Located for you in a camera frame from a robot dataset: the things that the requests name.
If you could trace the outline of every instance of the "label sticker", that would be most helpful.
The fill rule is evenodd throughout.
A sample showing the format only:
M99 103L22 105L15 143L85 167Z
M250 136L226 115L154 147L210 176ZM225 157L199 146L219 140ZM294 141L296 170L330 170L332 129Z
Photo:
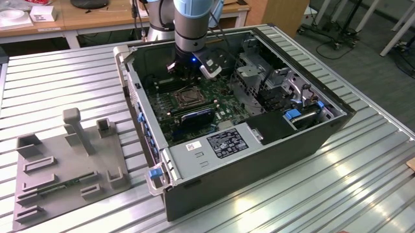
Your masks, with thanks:
M221 159L250 148L237 129L209 137L207 141Z
M194 150L194 149L197 149L197 148L199 148L199 147L202 147L202 144L201 144L199 141L193 142L193 143L190 143L190 144L186 145L187 151L191 151L191 150Z
M38 29L39 32L49 32L49 31L58 31L61 30L61 28L42 28L42 29Z

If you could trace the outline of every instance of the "white box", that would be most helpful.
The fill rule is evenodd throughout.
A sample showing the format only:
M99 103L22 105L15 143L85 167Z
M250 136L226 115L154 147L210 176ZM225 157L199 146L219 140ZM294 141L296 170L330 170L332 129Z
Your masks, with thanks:
M31 18L34 22L54 22L57 20L58 12L54 6L34 6L31 11Z
M17 21L0 20L0 31L31 26L34 26L34 24L27 12L25 13L25 16Z
M312 9L310 6L308 6L301 23L312 26L313 19L317 18L317 16L318 16L318 12L314 9Z

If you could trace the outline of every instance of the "gray carpet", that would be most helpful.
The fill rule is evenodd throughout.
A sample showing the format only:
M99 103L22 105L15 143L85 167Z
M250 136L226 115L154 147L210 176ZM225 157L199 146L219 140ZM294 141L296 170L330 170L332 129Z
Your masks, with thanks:
M332 13L337 0L333 0L326 13ZM324 0L313 0L312 6L321 7ZM345 21L353 8L349 2L340 21ZM352 22L352 28L357 28L366 13L364 7L360 8ZM356 49L340 60L324 58L317 53L317 46L329 40L328 37L306 32L298 35L296 40L321 60L338 72L338 74L381 105L384 109L413 130L415 131L415 79L409 77L397 67L394 53L381 57L380 53L396 35L392 31L394 22L374 14L364 28L360 36L362 41ZM404 36L408 41L415 33L412 31ZM330 46L322 46L321 53L328 57L338 57L350 48L336 51Z

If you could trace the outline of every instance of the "motherboard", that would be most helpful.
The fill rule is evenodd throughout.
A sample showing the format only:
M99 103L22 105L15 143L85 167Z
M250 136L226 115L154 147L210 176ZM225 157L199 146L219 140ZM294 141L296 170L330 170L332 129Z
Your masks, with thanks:
M201 79L179 90L147 96L170 146L223 130L250 117L226 78Z

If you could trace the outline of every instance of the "gray 3d printed holder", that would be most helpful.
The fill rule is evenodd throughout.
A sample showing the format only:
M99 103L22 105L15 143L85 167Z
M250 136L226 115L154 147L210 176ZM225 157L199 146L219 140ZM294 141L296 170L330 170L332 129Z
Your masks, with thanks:
M17 231L130 188L115 123L106 118L83 129L78 108L63 118L69 135L18 138Z

